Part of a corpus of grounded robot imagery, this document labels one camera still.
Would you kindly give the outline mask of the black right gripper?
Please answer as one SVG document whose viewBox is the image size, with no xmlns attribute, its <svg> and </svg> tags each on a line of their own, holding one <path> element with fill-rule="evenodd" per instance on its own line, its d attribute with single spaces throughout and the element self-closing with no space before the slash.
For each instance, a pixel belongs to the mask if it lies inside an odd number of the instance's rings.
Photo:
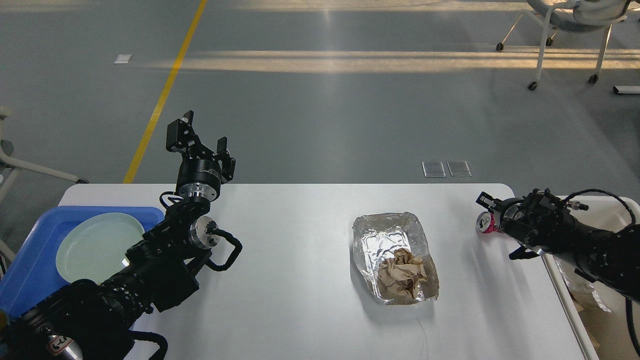
<svg viewBox="0 0 640 360">
<path fill-rule="evenodd" d="M 475 203 L 483 207 L 490 214 L 494 214 L 494 221 L 498 230 L 510 236 L 508 223 L 514 219 L 515 214 L 519 211 L 521 204 L 524 202 L 523 198 L 494 198 L 490 194 L 482 191 L 480 192 Z M 509 254 L 509 259 L 514 260 L 528 260 L 540 257 L 539 253 L 528 249 L 526 247 L 519 247 Z"/>
</svg>

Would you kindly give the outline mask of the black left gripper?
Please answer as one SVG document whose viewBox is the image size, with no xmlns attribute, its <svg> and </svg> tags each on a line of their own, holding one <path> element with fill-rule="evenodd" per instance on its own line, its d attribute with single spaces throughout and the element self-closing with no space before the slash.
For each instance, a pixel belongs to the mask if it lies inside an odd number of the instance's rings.
<svg viewBox="0 0 640 360">
<path fill-rule="evenodd" d="M 219 198 L 222 185 L 233 180 L 237 162 L 227 148 L 226 136 L 218 139 L 215 155 L 204 158 L 206 150 L 195 133 L 194 115 L 194 111 L 187 111 L 167 126 L 166 150 L 182 157 L 176 194 L 213 202 Z"/>
</svg>

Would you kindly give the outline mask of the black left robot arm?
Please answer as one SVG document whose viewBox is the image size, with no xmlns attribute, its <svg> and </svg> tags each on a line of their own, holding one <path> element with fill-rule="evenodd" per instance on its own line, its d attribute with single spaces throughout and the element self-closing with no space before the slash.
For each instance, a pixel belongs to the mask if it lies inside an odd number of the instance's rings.
<svg viewBox="0 0 640 360">
<path fill-rule="evenodd" d="M 221 186 L 233 180 L 236 160 L 220 137 L 216 150 L 205 146 L 187 111 L 167 126 L 166 149 L 182 162 L 164 219 L 125 253 L 128 264 L 100 284 L 73 281 L 53 292 L 1 331 L 5 360 L 123 360 L 136 342 L 158 346 L 163 360 L 167 339 L 133 330 L 142 315 L 164 312 L 185 301 L 200 285 L 203 267 L 223 272 L 242 252 L 240 240 L 208 216 Z"/>
</svg>

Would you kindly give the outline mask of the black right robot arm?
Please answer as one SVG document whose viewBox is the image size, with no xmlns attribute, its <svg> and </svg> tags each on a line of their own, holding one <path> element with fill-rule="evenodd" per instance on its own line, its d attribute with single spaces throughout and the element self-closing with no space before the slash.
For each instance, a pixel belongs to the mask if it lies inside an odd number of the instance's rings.
<svg viewBox="0 0 640 360">
<path fill-rule="evenodd" d="M 630 215 L 630 223 L 610 231 L 580 222 L 572 210 L 587 211 L 589 206 L 576 198 L 589 189 L 564 198 L 550 189 L 533 189 L 524 197 L 498 199 L 481 192 L 476 203 L 484 208 L 478 216 L 479 233 L 497 232 L 514 239 L 518 248 L 510 260 L 527 260 L 550 254 L 567 262 L 574 273 L 591 283 L 599 282 L 625 298 L 625 318 L 631 344 L 639 350 L 634 326 L 633 303 L 640 296 L 640 240 L 637 216 L 617 194 L 601 189 L 594 193 L 610 196 Z"/>
</svg>

